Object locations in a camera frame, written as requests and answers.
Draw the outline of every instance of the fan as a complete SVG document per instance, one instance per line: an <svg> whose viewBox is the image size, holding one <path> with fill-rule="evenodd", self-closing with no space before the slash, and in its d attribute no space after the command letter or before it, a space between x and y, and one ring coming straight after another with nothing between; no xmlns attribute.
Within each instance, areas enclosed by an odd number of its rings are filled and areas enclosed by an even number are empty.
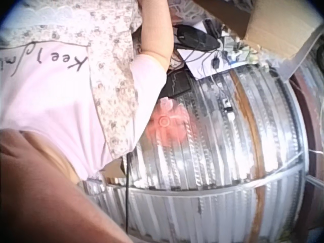
<svg viewBox="0 0 324 243"><path fill-rule="evenodd" d="M173 141L184 141L189 122L187 109L177 101L164 97L155 106L145 133L153 143L170 147Z"/></svg>

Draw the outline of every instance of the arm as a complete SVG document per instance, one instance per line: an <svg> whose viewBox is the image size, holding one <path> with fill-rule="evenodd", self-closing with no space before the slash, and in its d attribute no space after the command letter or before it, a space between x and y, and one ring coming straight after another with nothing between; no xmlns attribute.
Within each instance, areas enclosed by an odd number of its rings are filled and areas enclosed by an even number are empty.
<svg viewBox="0 0 324 243"><path fill-rule="evenodd" d="M142 0L142 53L167 71L173 51L173 29L167 0Z"/></svg>
<svg viewBox="0 0 324 243"><path fill-rule="evenodd" d="M131 243L18 131L0 131L0 241Z"/></svg>

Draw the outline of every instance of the cardboard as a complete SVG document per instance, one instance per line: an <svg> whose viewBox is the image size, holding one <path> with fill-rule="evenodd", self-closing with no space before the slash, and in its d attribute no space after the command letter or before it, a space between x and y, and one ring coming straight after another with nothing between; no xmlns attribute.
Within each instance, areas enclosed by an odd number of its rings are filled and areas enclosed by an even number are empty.
<svg viewBox="0 0 324 243"><path fill-rule="evenodd" d="M123 160L121 158L115 159L106 164L100 172L105 178L125 178L126 176L122 170L122 163Z"/></svg>
<svg viewBox="0 0 324 243"><path fill-rule="evenodd" d="M225 0L194 0L253 48L292 58L323 24L306 0L255 0L251 14Z"/></svg>

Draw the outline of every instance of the black cable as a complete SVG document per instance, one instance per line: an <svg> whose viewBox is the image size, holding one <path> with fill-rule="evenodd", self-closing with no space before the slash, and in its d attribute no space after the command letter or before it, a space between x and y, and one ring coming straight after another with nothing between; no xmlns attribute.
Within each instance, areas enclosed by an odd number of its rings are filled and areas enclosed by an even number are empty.
<svg viewBox="0 0 324 243"><path fill-rule="evenodd" d="M128 234L129 221L129 187L130 187L131 153L126 155L126 195L125 195L125 232Z"/></svg>

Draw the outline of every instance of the corrugated metal sheet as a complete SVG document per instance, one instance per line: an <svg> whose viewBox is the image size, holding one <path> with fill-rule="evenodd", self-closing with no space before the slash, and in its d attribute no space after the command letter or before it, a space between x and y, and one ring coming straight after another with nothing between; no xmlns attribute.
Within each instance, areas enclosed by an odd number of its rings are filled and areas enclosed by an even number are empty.
<svg viewBox="0 0 324 243"><path fill-rule="evenodd" d="M248 104L236 90L235 76ZM277 240L294 224L308 167L305 129L291 88L273 70L254 66L191 85L191 92L177 98L193 114L186 141L166 148L143 136L133 153L130 228L156 242L243 242L254 231L258 240ZM224 110L228 102L233 112ZM260 167L265 177L258 177ZM123 179L104 190L86 185L119 225L125 224L124 185ZM264 188L264 197L256 188Z"/></svg>

